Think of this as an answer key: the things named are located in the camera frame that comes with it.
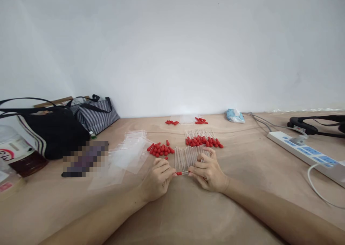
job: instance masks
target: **plastic bottle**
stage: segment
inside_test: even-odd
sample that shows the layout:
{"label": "plastic bottle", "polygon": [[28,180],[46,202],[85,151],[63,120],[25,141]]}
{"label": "plastic bottle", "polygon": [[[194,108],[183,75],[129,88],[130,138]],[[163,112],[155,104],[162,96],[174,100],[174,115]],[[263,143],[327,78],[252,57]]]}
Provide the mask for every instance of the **plastic bottle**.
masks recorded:
{"label": "plastic bottle", "polygon": [[5,161],[22,177],[42,169],[48,161],[12,127],[0,125],[0,160]]}

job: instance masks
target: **black headphones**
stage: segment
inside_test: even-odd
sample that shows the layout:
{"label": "black headphones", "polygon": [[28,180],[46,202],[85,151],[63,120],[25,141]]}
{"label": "black headphones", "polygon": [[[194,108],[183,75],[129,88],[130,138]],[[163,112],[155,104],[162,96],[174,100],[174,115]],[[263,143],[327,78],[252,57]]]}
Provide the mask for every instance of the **black headphones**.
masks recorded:
{"label": "black headphones", "polygon": [[331,115],[331,116],[312,116],[312,117],[291,117],[290,118],[290,122],[288,122],[287,126],[293,128],[301,128],[301,130],[308,134],[308,135],[315,135],[315,134],[319,134],[319,135],[325,135],[325,136],[330,136],[330,137],[339,137],[339,138],[345,138],[345,135],[343,134],[331,134],[331,133],[323,133],[323,132],[319,132],[317,130],[317,128],[315,126],[312,126],[310,124],[304,123],[303,120],[305,119],[326,119],[326,120],[331,120],[331,121],[335,121],[338,123],[335,124],[321,124],[319,123],[317,120],[315,120],[316,122],[318,122],[320,125],[324,125],[324,126],[339,126],[338,130],[342,133],[345,133],[345,116],[337,116],[337,115]]}

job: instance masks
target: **finger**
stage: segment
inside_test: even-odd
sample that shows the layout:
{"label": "finger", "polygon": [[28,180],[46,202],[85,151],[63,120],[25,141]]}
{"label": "finger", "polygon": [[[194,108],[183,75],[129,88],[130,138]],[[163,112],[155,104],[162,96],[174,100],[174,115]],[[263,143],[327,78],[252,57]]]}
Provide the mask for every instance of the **finger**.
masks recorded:
{"label": "finger", "polygon": [[200,176],[198,176],[198,175],[195,175],[194,173],[188,173],[188,177],[193,177],[193,178],[195,178],[199,183],[200,183],[200,185],[201,185],[201,187],[203,188],[203,189],[206,189],[206,190],[208,190],[208,183],[206,182],[206,180],[203,178],[203,177],[200,177]]}
{"label": "finger", "polygon": [[153,161],[153,166],[155,166],[157,163],[159,163],[162,160],[162,158],[158,157]]}
{"label": "finger", "polygon": [[173,179],[174,175],[170,175],[170,177],[166,180],[166,183],[169,185],[170,181]]}
{"label": "finger", "polygon": [[168,161],[161,159],[155,166],[152,167],[152,169],[154,170],[156,168],[162,167],[164,164],[168,164]]}
{"label": "finger", "polygon": [[159,173],[163,173],[164,171],[166,171],[167,169],[171,168],[170,165],[167,163],[167,164],[164,164],[163,166],[155,169],[156,171],[158,171]]}
{"label": "finger", "polygon": [[169,169],[167,169],[166,171],[164,171],[163,173],[162,173],[162,178],[164,179],[164,180],[166,180],[166,179],[168,179],[168,178],[172,178],[172,175],[173,174],[175,174],[176,173],[176,169],[174,169],[174,168],[169,168]]}
{"label": "finger", "polygon": [[203,149],[204,149],[205,151],[209,151],[209,152],[210,152],[210,157],[211,157],[211,159],[214,159],[214,160],[217,159],[216,151],[215,151],[215,150],[213,150],[212,148],[209,148],[209,147],[204,147]]}
{"label": "finger", "polygon": [[204,169],[200,169],[200,168],[196,168],[196,167],[190,166],[188,168],[188,171],[191,172],[191,173],[194,173],[196,175],[199,175],[199,176],[202,176],[202,177],[206,177]]}
{"label": "finger", "polygon": [[194,163],[194,167],[196,168],[208,168],[207,162],[196,162]]}
{"label": "finger", "polygon": [[210,157],[208,157],[206,154],[204,153],[200,153],[197,157],[197,160],[200,162],[201,160],[205,161],[205,162],[211,162],[212,159]]}

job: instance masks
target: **white wall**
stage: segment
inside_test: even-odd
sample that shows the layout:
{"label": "white wall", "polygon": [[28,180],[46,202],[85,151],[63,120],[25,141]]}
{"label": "white wall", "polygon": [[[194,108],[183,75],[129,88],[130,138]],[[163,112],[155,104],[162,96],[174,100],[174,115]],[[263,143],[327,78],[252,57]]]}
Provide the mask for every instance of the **white wall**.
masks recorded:
{"label": "white wall", "polygon": [[[69,75],[60,70],[20,0],[0,0],[0,22],[0,100],[73,96]],[[26,108],[42,102],[16,100],[1,107]],[[0,124],[13,126],[34,144],[16,117],[0,119]]]}
{"label": "white wall", "polygon": [[20,1],[74,93],[121,117],[345,105],[345,0]]}

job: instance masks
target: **red rubber bulb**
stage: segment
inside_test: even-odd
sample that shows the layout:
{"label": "red rubber bulb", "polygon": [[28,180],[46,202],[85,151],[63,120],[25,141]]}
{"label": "red rubber bulb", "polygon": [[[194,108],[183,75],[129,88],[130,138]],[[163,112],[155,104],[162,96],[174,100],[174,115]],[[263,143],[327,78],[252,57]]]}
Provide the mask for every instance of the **red rubber bulb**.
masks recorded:
{"label": "red rubber bulb", "polygon": [[147,148],[147,151],[150,151],[150,150],[151,150],[151,148],[152,148],[154,145],[155,145],[155,143],[152,143],[152,145],[150,145],[150,147],[149,147],[149,148]]}

